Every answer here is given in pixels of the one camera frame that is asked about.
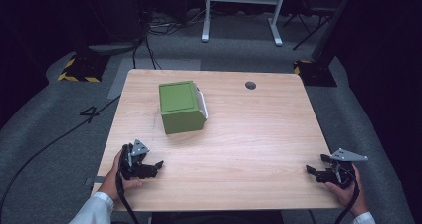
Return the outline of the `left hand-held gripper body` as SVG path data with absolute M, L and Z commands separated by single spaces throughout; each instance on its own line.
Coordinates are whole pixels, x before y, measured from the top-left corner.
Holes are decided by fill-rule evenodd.
M 148 176 L 149 167 L 142 163 L 148 153 L 149 149 L 138 139 L 122 147 L 119 170 L 125 180 L 133 177 L 144 179 Z

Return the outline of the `black tripod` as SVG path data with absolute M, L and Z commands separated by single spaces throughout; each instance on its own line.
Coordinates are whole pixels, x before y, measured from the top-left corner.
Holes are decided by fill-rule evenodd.
M 283 23 L 283 26 L 286 27 L 290 25 L 294 20 L 297 20 L 307 32 L 307 34 L 293 46 L 293 50 L 298 49 L 311 36 L 317 33 L 324 25 L 329 24 L 334 14 L 335 9 L 327 9 L 320 7 L 304 8 L 295 12 L 291 12 L 288 20 Z

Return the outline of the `person's left hand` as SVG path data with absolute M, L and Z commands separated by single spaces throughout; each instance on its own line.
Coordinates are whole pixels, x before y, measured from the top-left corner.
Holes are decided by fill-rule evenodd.
M 119 152 L 115 156 L 111 170 L 108 172 L 108 174 L 105 177 L 105 180 L 103 181 L 103 183 L 98 189 L 98 192 L 107 194 L 113 201 L 119 200 L 118 191 L 116 187 L 116 175 L 118 172 L 120 156 L 121 156 L 121 152 Z M 131 179 L 131 180 L 124 179 L 122 181 L 122 186 L 124 190 L 139 188 L 142 185 L 143 185 L 143 182 L 141 179 Z

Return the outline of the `black yellow striped stand base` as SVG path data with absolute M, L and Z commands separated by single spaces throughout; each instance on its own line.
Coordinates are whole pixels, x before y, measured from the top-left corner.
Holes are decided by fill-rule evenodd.
M 336 87 L 336 81 L 329 67 L 318 62 L 297 60 L 293 63 L 294 72 L 300 76 L 305 86 Z
M 73 54 L 58 76 L 59 81 L 93 82 L 103 79 L 110 55 L 92 55 L 83 58 Z

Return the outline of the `grey slanted stand post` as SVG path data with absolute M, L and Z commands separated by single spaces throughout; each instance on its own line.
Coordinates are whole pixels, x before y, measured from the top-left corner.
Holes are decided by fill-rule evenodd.
M 314 48 L 314 50 L 313 50 L 313 52 L 311 54 L 311 58 L 314 61 L 317 61 L 321 57 L 322 52 L 326 48 L 327 43 L 328 43 L 328 40 L 332 37 L 334 28 L 337 25 L 338 20 L 340 19 L 341 14 L 344 11 L 344 9 L 345 9 L 348 1 L 349 0 L 342 0 L 340 2 L 337 11 L 335 12 L 334 16 L 332 17 L 332 19 L 329 22 L 328 27 L 325 29 L 325 31 L 323 32 L 321 38 L 319 39 L 318 43 L 316 44 L 316 47 Z

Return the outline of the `person's right hand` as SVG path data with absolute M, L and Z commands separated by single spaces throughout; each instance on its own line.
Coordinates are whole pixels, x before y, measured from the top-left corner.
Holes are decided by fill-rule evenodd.
M 361 183 L 359 170 L 357 169 L 356 166 L 353 166 L 353 168 L 355 171 L 355 178 L 357 181 L 356 184 L 358 185 L 359 194 L 357 195 L 357 198 L 353 206 L 350 208 L 350 212 L 354 217 L 357 217 L 361 214 L 368 212 L 369 208 L 366 203 L 365 191 Z M 329 191 L 331 191 L 337 197 L 340 204 L 342 204 L 343 206 L 347 206 L 352 200 L 352 197 L 354 194 L 354 187 L 356 184 L 352 183 L 346 189 L 342 189 L 331 182 L 326 182 L 324 185 Z

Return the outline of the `green box with white lid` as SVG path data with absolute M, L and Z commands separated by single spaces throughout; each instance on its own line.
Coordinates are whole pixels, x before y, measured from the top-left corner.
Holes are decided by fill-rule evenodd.
M 209 114 L 204 95 L 194 81 L 160 84 L 159 98 L 166 134 L 204 128 Z

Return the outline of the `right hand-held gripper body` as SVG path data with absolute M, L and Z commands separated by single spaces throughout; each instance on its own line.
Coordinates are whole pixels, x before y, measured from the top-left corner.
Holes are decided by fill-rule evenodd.
M 368 160 L 366 155 L 360 155 L 342 148 L 329 156 L 332 162 L 326 162 L 328 168 L 317 172 L 316 181 L 331 182 L 342 189 L 349 187 L 355 178 L 353 164 L 357 161 Z

